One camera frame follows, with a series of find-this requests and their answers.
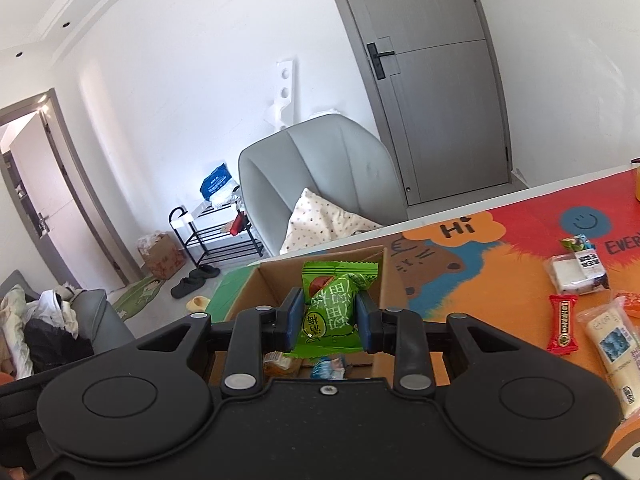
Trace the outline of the green candy pack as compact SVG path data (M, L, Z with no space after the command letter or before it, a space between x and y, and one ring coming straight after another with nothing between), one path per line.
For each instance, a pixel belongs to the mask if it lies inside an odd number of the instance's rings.
M291 356L317 359L362 350L355 299L378 278L378 263L307 261L302 283L305 313Z

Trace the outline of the rice cracker pack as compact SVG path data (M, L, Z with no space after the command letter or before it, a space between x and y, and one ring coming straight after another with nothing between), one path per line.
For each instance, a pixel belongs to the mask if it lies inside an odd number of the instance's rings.
M273 351L264 356L262 371L267 377L296 377L303 361L283 352Z

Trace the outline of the blue triangular snack pack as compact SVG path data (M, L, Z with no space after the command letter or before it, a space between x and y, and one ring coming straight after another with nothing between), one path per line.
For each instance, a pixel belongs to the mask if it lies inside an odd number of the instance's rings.
M314 380L343 380L346 376L346 362L342 356L322 356L311 367L310 378Z

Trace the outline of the red sausage snack pack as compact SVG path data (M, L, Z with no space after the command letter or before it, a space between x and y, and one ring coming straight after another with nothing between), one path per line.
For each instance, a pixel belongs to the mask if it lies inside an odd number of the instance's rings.
M550 295L549 301L552 309L552 333L547 351L554 356L568 356L578 350L574 315L578 296Z

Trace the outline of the white cake black label pack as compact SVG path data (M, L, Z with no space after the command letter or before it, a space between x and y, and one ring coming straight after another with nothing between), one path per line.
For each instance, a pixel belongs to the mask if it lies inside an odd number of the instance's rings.
M546 262L549 278L560 295L588 295L609 290L608 272L594 249L558 255Z

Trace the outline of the small blue green snack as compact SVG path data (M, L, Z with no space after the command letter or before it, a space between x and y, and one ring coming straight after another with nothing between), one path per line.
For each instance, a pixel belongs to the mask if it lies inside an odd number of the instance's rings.
M562 238L560 243L569 252L583 252L584 250L591 250L594 248L591 240L586 237L585 234L576 234Z

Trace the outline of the long white blue snack pack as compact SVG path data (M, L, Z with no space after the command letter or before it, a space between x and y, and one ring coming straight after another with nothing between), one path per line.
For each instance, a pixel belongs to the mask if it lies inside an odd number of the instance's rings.
M618 296L577 315L603 363L606 377L620 401L624 419L639 414L639 336Z

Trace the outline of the open room door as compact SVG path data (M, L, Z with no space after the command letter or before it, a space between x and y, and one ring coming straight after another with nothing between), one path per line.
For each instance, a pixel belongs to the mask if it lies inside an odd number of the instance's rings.
M141 278L89 182L53 89L1 111L1 175L58 282L114 292Z

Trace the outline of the brown cardboard box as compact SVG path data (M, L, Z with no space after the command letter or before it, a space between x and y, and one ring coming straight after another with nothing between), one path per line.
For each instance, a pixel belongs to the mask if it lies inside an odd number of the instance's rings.
M369 353L376 377L405 396L430 396L434 367L420 314L390 250L351 252L258 264L232 304L219 385L225 396L250 396L264 386L264 357L296 359Z

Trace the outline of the left yellow slipper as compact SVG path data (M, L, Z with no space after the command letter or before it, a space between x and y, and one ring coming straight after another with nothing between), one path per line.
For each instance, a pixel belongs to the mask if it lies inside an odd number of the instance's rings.
M186 308L190 312L205 312L210 299L204 296L195 296L186 303Z

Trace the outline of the black slippers pair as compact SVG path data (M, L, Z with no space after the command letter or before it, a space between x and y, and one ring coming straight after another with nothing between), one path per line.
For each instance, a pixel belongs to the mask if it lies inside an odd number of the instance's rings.
M216 278L220 270L216 266L204 263L193 269L188 276L183 278L176 286L170 290L171 297L182 299L202 288L208 280Z

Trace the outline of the blue plastic bag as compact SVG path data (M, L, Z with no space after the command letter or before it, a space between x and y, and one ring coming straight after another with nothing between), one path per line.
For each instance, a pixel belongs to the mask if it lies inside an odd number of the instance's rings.
M212 172L203 180L200 193L207 203L218 206L232 199L238 182L232 176L225 162L218 162Z

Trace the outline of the colourful cartoon table mat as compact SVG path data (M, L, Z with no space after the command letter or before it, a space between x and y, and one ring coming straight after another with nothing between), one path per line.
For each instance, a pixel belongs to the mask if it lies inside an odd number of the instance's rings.
M427 321L445 321L457 311L500 328L540 348L546 348L552 334L551 304L555 292L547 273L547 261L566 249L560 239L585 234L596 246L611 290L580 296L576 311L597 307L617 294L639 298L639 165L580 185L574 179L516 192L500 207L474 204L470 214L452 218L447 212L439 222L418 219L406 226L380 229L367 235L343 238L314 246L314 250L291 252L293 258L336 252L353 252L385 246L405 287L407 306ZM418 261L418 249L429 249L426 260L433 263L424 271L409 263ZM452 465L440 457L427 458L432 446L427 437L432 430L418 430L415 437L400 440L399 430L382 430L364 441L363 465L349 479L436 479L431 466L444 466L444 479L462 479ZM383 453L383 444L399 444L410 451L402 465L392 465L393 453Z

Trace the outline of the white board with holes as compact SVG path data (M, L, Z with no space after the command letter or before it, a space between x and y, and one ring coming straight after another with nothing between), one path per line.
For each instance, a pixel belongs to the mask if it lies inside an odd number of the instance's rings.
M273 100L265 116L274 132L291 127L295 122L295 69L292 58L276 64Z

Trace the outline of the orange jelly pack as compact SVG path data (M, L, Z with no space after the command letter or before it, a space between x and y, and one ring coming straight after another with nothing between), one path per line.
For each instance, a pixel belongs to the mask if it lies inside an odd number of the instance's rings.
M638 292L614 292L614 298L623 301L625 312L630 318L640 318L640 294Z

